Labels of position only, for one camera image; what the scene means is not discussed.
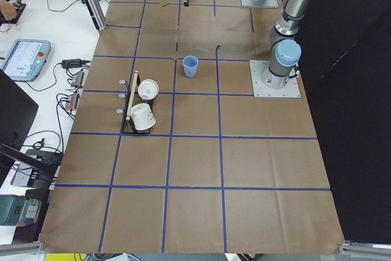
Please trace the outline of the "person hand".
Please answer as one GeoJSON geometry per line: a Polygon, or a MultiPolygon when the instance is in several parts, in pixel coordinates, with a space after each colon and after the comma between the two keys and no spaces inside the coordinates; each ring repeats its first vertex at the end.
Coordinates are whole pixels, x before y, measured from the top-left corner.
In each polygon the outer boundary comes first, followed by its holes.
{"type": "Polygon", "coordinates": [[[11,21],[16,17],[16,10],[9,1],[0,0],[0,9],[6,21],[11,21]]]}

